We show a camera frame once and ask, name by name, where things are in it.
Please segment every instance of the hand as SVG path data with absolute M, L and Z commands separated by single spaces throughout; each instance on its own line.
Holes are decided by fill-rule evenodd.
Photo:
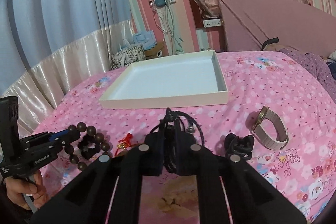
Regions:
M 11 202 L 30 210 L 22 194 L 32 194 L 35 199 L 34 205 L 36 208 L 41 208 L 49 200 L 49 197 L 46 188 L 43 186 L 43 179 L 39 170 L 34 174 L 34 179 L 36 185 L 20 179 L 6 178 L 7 196 Z

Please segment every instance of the black and white patterned bag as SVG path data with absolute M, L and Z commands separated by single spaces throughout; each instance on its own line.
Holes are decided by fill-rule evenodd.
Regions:
M 131 45 L 111 57 L 112 69 L 119 69 L 129 66 L 131 63 L 146 60 L 145 52 L 141 44 Z

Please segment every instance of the white box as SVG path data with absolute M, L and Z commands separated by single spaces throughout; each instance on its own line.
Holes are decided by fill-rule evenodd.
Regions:
M 228 92 L 215 51 L 132 63 L 103 93 L 103 108 L 175 108 L 226 104 Z

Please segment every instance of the beige watch strap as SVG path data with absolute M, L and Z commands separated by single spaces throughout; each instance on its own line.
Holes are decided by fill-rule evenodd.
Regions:
M 265 115 L 265 119 L 271 121 L 277 131 L 278 134 L 278 140 L 273 139 L 270 135 L 266 133 L 266 131 L 263 129 L 261 124 L 257 125 L 257 127 L 254 130 L 254 133 L 258 136 L 260 142 L 268 149 L 270 150 L 279 150 L 285 147 L 285 145 L 288 143 L 288 134 L 287 130 L 284 126 L 284 123 L 282 122 L 281 118 L 271 111 L 270 109 L 267 110 L 267 113 Z

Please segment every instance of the power strip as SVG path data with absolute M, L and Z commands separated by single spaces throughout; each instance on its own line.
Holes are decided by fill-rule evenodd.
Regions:
M 204 25 L 205 28 L 220 26 L 220 25 L 222 25 L 222 20 L 219 19 L 219 18 L 203 20 L 203 25 Z

